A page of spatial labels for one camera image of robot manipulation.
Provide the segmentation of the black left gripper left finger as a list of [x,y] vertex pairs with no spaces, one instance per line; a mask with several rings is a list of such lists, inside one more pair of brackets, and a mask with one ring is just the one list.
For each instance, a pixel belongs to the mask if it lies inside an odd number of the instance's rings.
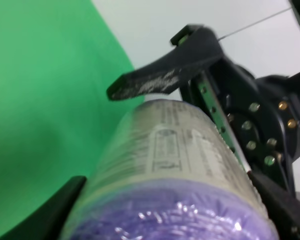
[[36,211],[0,236],[0,240],[57,240],[86,181],[85,176],[71,177]]

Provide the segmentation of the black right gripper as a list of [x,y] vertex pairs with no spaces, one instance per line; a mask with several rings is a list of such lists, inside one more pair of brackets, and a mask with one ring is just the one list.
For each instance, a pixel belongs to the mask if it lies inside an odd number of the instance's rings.
[[254,76],[221,59],[185,69],[181,95],[202,108],[227,144],[284,190],[293,193],[300,157],[300,73]]

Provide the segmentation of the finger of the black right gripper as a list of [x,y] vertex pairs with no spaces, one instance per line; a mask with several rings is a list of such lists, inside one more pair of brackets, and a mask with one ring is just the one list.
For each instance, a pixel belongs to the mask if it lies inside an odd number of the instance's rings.
[[166,55],[117,78],[106,90],[109,100],[169,95],[224,56],[214,31],[204,25],[186,25],[170,43],[174,49]]

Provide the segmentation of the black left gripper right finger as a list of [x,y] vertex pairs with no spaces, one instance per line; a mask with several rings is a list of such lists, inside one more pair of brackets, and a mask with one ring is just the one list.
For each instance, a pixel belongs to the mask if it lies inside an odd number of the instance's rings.
[[300,240],[300,201],[266,175],[255,171],[247,174],[258,191],[279,238]]

